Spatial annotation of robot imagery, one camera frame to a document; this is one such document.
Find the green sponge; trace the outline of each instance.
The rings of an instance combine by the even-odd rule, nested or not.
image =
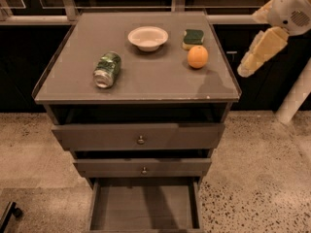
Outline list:
[[[189,50],[193,46],[202,45],[204,40],[204,32],[198,29],[186,29],[184,34],[183,49]]]

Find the white pole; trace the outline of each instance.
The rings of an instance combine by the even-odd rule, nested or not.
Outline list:
[[[294,83],[291,91],[284,99],[281,107],[276,112],[276,117],[283,122],[288,123],[292,120],[294,114],[298,111],[302,103],[311,92],[311,58],[302,70],[298,79]]]

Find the green can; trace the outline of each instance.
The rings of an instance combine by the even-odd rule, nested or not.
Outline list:
[[[113,51],[105,53],[99,60],[93,76],[98,87],[111,87],[121,69],[121,58]]]

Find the drawer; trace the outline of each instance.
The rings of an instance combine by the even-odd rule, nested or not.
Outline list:
[[[97,179],[86,232],[204,233],[193,178]]]
[[[214,149],[221,123],[67,124],[52,132],[65,150]]]
[[[82,177],[202,177],[210,158],[79,159],[74,165]]]

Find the gray tabletop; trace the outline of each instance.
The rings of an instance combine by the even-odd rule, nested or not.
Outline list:
[[[154,52],[142,52],[127,40],[140,26],[157,26],[168,41]],[[186,29],[204,31],[207,64],[187,63],[182,41]],[[115,51],[121,72],[108,89],[93,81],[100,57]],[[83,13],[43,86],[38,104],[105,104],[128,102],[237,101],[239,89],[230,75],[203,12]]]

